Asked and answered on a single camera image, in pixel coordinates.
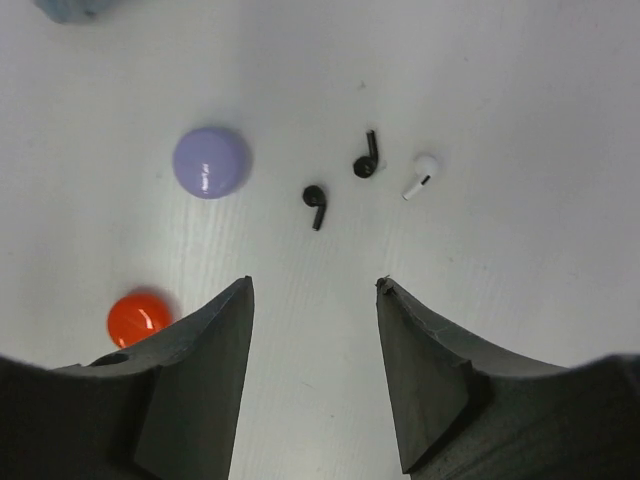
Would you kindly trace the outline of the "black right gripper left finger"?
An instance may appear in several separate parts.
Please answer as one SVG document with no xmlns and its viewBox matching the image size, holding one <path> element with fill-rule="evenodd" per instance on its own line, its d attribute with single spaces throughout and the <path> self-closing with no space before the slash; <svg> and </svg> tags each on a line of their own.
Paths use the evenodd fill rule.
<svg viewBox="0 0 640 480">
<path fill-rule="evenodd" d="M 250 277 L 88 365 L 1 361 L 5 479 L 225 479 L 254 319 Z"/>
</svg>

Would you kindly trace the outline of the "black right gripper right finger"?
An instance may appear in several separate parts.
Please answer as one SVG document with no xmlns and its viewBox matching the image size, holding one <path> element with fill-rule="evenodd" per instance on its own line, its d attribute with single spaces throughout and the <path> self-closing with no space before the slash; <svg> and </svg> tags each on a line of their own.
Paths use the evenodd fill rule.
<svg viewBox="0 0 640 480">
<path fill-rule="evenodd" d="M 412 479 L 635 479 L 639 359 L 573 368 L 495 345 L 377 282 L 402 472 Z"/>
</svg>

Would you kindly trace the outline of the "orange round charging case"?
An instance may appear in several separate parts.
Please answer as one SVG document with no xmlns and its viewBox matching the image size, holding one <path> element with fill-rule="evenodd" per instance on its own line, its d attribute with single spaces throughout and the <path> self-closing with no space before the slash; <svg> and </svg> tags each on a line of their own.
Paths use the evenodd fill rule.
<svg viewBox="0 0 640 480">
<path fill-rule="evenodd" d="M 128 348 L 167 328 L 173 321 L 169 305 L 151 292 L 134 292 L 119 299 L 107 316 L 113 343 Z"/>
</svg>

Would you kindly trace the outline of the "purple round charging case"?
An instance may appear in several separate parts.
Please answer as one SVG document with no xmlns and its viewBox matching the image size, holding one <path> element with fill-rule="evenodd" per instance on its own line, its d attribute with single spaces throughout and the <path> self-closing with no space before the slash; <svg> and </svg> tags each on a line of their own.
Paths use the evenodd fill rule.
<svg viewBox="0 0 640 480">
<path fill-rule="evenodd" d="M 192 196 L 218 200 L 239 190 L 249 177 L 252 154 L 244 137 L 225 127 L 185 133 L 172 155 L 179 185 Z"/>
</svg>

